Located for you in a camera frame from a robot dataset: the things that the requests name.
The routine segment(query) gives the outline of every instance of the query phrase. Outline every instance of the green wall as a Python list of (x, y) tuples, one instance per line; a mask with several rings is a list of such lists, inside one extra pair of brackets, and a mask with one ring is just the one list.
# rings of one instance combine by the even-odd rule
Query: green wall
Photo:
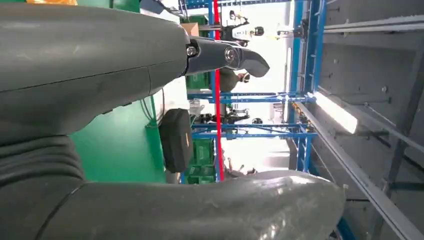
[(148, 124), (137, 101), (96, 117), (72, 135), (86, 177), (101, 182), (165, 182), (159, 131)]

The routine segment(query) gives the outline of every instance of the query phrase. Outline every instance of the gray metal rail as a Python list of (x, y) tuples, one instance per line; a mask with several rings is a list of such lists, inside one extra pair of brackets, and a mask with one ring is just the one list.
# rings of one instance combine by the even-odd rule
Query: gray metal rail
[(361, 32), (405, 32), (424, 30), (424, 15), (391, 17), (375, 21), (362, 21), (324, 27), (324, 33), (361, 33)]
[(337, 144), (333, 136), (329, 134), (328, 130), (318, 122), (318, 120), (303, 104), (297, 103), (297, 105), (315, 126), (319, 136), (334, 154), (341, 166), (346, 170), (359, 189), (365, 194), (397, 236), (401, 240), (424, 240), (424, 235), (398, 209), (398, 207), (396, 207), (395, 204), (370, 181), (368, 175), (345, 152), (345, 150)]

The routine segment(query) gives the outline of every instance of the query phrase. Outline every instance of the cardboard box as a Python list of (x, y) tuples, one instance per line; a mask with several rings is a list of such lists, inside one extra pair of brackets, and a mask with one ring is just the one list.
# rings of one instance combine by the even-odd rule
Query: cardboard box
[(199, 36), (199, 25), (197, 22), (191, 22), (191, 23), (181, 23), (181, 26), (185, 29), (185, 31), (190, 36)]

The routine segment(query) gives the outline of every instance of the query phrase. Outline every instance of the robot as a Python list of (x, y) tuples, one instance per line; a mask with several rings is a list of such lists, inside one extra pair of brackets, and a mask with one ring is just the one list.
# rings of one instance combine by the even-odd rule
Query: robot
[(327, 237), (343, 212), (343, 191), (304, 172), (200, 186), (85, 179), (68, 135), (179, 76), (222, 67), (255, 77), (269, 69), (253, 51), (189, 37), (178, 24), (150, 16), (0, 3), (1, 238)]

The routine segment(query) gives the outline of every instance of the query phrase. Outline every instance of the fluorescent light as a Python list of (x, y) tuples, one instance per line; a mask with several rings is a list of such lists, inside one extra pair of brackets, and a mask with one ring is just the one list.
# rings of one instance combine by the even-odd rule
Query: fluorescent light
[(355, 133), (357, 129), (358, 120), (342, 107), (328, 99), (320, 92), (314, 94), (316, 97), (316, 104), (320, 106), (330, 117), (332, 117), (338, 124), (340, 124), (349, 133)]

